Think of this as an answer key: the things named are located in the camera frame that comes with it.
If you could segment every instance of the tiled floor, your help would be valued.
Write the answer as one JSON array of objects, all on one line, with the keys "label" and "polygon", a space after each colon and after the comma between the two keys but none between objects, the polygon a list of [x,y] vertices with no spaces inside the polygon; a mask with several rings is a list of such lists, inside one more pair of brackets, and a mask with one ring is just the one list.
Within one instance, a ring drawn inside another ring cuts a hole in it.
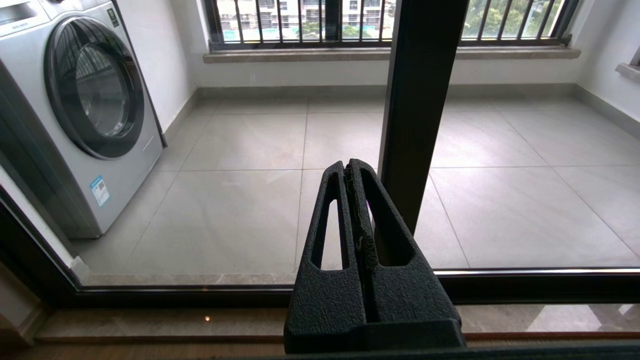
[{"label": "tiled floor", "polygon": [[[109,232],[74,245],[93,274],[293,273],[323,169],[378,166],[383,106],[202,101]],[[415,239],[434,268],[640,266],[640,141],[573,99],[448,99],[430,174]],[[326,244],[339,268],[335,221]]]}]

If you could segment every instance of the metal railing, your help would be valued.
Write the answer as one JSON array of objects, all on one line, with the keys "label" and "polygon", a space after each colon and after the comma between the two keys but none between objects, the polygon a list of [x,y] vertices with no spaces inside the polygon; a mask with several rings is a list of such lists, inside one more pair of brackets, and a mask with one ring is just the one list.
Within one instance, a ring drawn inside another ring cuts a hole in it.
[{"label": "metal railing", "polygon": [[[565,44],[578,2],[470,0],[460,46]],[[211,50],[388,47],[396,0],[205,0],[205,8]]]}]

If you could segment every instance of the black metal frame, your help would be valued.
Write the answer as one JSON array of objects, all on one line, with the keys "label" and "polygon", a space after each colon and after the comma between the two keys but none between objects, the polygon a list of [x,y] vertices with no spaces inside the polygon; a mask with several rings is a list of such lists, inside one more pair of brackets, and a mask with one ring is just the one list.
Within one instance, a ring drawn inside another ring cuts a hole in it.
[{"label": "black metal frame", "polygon": [[[466,6],[464,0],[429,4],[442,7],[448,15],[426,12],[425,19],[418,10],[426,2],[398,2],[402,22],[396,21],[379,166],[381,180],[412,232],[461,31],[461,19],[455,14]],[[424,32],[428,38],[416,42],[420,36],[416,24],[425,23],[438,31]],[[429,51],[412,46],[421,42],[429,43]],[[425,94],[431,99],[427,108]],[[412,115],[416,113],[422,114],[420,119]],[[415,135],[419,132],[422,138]],[[0,229],[0,261],[54,307],[287,307],[293,289],[291,284],[82,286],[1,187]],[[640,302],[640,269],[633,268],[439,270],[436,274],[455,304]]]},{"label": "black metal frame", "polygon": [[[264,40],[262,36],[262,24],[260,22],[260,8],[259,0],[255,0],[256,12],[258,18],[258,30],[260,33],[260,40],[247,40],[245,41],[242,34],[242,25],[240,22],[240,11],[236,2],[236,17],[238,19],[238,29],[240,33],[240,41],[225,41],[220,26],[220,15],[218,13],[218,0],[205,0],[205,10],[207,13],[207,20],[209,21],[209,30],[211,34],[211,41],[209,44],[210,50],[246,50],[246,49],[294,49],[294,48],[318,48],[318,47],[343,47],[343,48],[360,48],[360,47],[390,47],[391,39],[383,38],[383,25],[384,14],[386,8],[385,0],[381,1],[380,10],[380,32],[378,38],[367,39],[363,38],[364,32],[364,4],[365,0],[359,0],[360,3],[360,29],[359,37],[356,39],[342,39],[342,2],[340,0],[325,0],[325,12],[326,17],[324,21],[326,23],[326,38],[322,36],[322,0],[318,0],[319,5],[319,39],[318,40],[304,40],[302,39],[302,13],[301,13],[301,0],[298,0],[298,26],[300,29],[300,38],[297,40],[285,40],[282,37],[282,23],[280,21],[280,0],[276,0],[276,9],[278,12],[278,30],[280,33],[280,40]],[[551,9],[555,3],[554,0],[550,0],[545,16],[541,23],[541,26],[534,38],[523,38],[523,32],[529,16],[529,10],[533,4],[533,0],[529,0],[527,3],[527,10],[520,23],[520,29],[515,38],[504,38],[504,26],[506,25],[509,10],[511,8],[512,0],[508,0],[502,16],[502,22],[500,29],[496,37],[483,38],[484,25],[486,17],[491,6],[491,0],[485,2],[483,10],[483,18],[478,31],[477,36],[473,38],[460,38],[458,46],[546,46],[546,45],[560,45],[567,43],[567,39],[563,38],[564,32],[567,29],[579,0],[566,0],[562,7],[558,10],[558,22],[551,30],[550,37],[542,37],[545,25],[548,22]]]}]

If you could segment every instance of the door glass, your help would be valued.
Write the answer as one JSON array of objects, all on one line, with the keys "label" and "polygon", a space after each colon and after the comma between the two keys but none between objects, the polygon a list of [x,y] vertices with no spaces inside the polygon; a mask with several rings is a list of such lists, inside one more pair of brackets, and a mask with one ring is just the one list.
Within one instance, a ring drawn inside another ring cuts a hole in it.
[{"label": "door glass", "polygon": [[84,109],[96,130],[107,137],[121,135],[128,108],[120,69],[103,50],[85,46],[77,58],[76,84]]}]

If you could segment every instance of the stone sill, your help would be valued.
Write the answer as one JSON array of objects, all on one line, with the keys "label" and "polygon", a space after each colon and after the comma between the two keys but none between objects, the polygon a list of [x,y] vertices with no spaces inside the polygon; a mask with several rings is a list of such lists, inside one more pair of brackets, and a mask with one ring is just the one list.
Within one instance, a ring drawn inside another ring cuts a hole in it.
[{"label": "stone sill", "polygon": [[[580,50],[559,46],[459,47],[457,60],[576,59]],[[390,48],[287,49],[215,51],[204,63],[270,63],[289,61],[388,61]]]},{"label": "stone sill", "polygon": [[616,71],[625,78],[640,83],[640,66],[621,63],[616,67]]}]

